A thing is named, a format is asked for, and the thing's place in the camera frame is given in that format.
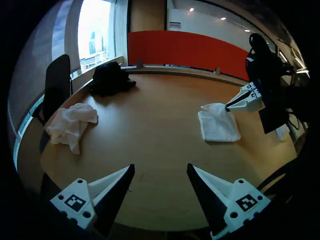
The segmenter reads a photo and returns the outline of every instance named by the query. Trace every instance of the table surface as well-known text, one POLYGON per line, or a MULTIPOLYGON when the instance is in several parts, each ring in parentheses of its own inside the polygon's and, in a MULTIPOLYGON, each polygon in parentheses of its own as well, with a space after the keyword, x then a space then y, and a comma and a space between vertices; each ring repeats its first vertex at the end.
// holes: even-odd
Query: table surface
POLYGON ((41 165, 65 188, 77 178, 92 182, 129 164, 136 174, 116 222, 149 230, 190 230, 207 226, 186 168, 192 163, 230 182, 245 178, 254 186, 296 157, 292 140, 264 134, 258 112, 235 112, 242 135, 235 143, 205 142, 198 111, 227 103, 240 87, 227 83, 155 74, 132 74, 137 87, 112 97, 86 96, 98 111, 80 143, 80 155, 67 145, 47 144, 41 165))

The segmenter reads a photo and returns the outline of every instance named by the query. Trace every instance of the office chair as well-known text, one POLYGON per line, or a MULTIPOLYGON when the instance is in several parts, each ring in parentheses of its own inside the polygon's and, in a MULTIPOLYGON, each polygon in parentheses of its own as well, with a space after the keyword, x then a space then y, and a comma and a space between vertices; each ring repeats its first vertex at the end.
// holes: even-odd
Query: office chair
MULTIPOLYGON (((54 60, 46 71, 46 84, 43 102, 34 110, 32 117, 44 126, 56 110, 73 94, 70 78, 70 58, 64 54, 54 60)), ((40 140, 40 153, 43 152, 50 136, 43 132, 40 140)))

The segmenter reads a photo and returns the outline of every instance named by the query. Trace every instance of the crumpled white towel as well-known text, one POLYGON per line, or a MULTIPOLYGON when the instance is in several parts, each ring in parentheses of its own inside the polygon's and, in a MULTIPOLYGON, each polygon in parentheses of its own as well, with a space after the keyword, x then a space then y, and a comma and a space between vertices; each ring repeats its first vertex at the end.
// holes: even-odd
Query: crumpled white towel
POLYGON ((205 141, 235 142, 241 138, 233 114, 225 107, 222 103, 212 103, 202 106, 198 112, 205 141))
POLYGON ((79 140, 88 122, 98 122, 97 110, 88 104, 77 103, 69 109, 58 109, 46 130, 51 135, 52 144, 67 144, 74 154, 80 154, 79 140))

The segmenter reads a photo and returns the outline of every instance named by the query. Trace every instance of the black cloth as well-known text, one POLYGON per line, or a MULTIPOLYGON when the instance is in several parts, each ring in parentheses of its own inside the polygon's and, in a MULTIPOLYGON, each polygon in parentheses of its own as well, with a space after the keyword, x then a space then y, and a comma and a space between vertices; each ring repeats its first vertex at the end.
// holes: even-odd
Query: black cloth
POLYGON ((112 96, 118 92, 126 92, 135 85, 136 82, 130 80, 129 74, 117 62, 109 62, 96 67, 90 92, 102 97, 112 96))

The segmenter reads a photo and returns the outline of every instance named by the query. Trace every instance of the red wall panel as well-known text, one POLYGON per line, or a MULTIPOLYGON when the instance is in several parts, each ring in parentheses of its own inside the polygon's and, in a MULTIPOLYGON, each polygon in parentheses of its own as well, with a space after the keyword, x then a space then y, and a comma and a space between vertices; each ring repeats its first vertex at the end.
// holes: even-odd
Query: red wall panel
POLYGON ((179 31, 141 31, 128 34, 129 64, 172 64, 215 70, 248 80, 248 52, 227 42, 179 31))

